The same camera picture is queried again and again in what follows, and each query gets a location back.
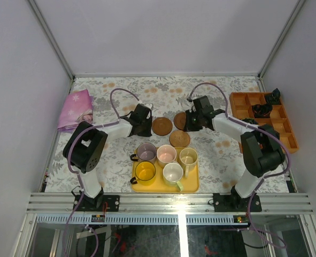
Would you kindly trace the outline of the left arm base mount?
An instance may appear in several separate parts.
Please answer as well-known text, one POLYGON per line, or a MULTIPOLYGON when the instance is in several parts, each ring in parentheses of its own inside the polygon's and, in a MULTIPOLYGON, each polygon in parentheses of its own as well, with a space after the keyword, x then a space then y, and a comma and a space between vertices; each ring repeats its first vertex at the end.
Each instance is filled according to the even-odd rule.
POLYGON ((101 195, 94 199, 84 196, 76 211, 118 212, 120 206, 119 195, 101 195))

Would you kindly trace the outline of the woven rattan coaster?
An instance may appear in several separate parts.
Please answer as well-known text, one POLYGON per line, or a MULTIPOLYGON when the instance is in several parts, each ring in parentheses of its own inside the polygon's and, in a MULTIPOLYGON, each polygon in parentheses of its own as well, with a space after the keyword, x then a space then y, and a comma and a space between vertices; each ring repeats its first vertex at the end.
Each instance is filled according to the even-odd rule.
POLYGON ((190 144, 190 136, 187 132, 176 130, 169 136, 169 142, 173 147, 187 147, 190 144))

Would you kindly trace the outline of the pale green mug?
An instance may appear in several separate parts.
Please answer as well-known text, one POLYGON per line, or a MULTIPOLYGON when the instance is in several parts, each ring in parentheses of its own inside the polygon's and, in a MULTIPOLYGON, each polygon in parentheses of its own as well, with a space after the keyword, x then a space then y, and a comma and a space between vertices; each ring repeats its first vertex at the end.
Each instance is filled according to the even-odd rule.
POLYGON ((179 164, 184 170, 184 177, 188 178, 189 174, 197 166, 198 154, 192 148, 185 148, 180 151, 179 154, 179 164))

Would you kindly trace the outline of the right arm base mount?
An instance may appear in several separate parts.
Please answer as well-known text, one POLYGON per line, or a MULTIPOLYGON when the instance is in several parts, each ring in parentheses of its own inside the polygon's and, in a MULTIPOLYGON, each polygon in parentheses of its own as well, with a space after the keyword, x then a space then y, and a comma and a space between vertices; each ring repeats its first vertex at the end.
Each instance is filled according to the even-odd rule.
MULTIPOLYGON (((214 211, 219 213, 247 212, 250 197, 240 198, 231 194, 213 193, 214 211)), ((250 211, 262 212, 261 201, 257 194, 251 200, 250 211)))

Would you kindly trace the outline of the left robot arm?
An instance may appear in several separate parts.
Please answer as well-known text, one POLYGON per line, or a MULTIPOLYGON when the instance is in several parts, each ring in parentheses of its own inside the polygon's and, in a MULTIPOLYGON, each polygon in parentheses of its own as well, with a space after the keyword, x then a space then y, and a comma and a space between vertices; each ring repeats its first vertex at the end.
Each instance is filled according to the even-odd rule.
POLYGON ((101 159, 105 144, 133 135, 150 137, 151 127, 152 110, 141 103, 115 122, 105 125, 81 122, 77 126, 63 150, 63 156, 70 172, 77 175, 81 192, 86 196, 85 205, 90 210, 98 211, 104 204, 100 195, 102 186, 94 169, 101 159))

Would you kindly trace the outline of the reddish brown wooden coaster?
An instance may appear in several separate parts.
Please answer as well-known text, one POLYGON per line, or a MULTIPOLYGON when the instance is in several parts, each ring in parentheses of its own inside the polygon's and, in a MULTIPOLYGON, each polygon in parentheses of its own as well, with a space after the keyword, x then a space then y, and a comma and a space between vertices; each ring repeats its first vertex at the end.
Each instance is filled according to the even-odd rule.
POLYGON ((186 113, 180 112, 175 115, 173 119, 174 126, 179 130, 184 130, 185 124, 186 124, 186 113))

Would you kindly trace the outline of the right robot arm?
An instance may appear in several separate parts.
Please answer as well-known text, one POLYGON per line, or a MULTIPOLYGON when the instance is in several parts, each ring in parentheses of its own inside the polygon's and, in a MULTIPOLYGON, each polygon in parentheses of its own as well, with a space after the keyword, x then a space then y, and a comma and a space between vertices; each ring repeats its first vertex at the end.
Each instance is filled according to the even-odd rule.
POLYGON ((236 211, 249 206, 248 197, 264 175, 274 171, 285 160, 276 131, 270 125, 257 126, 231 117, 227 110, 215 110, 207 96, 192 100, 193 107, 186 111, 186 132, 203 128, 224 133, 241 144, 245 171, 232 187, 227 200, 236 211))

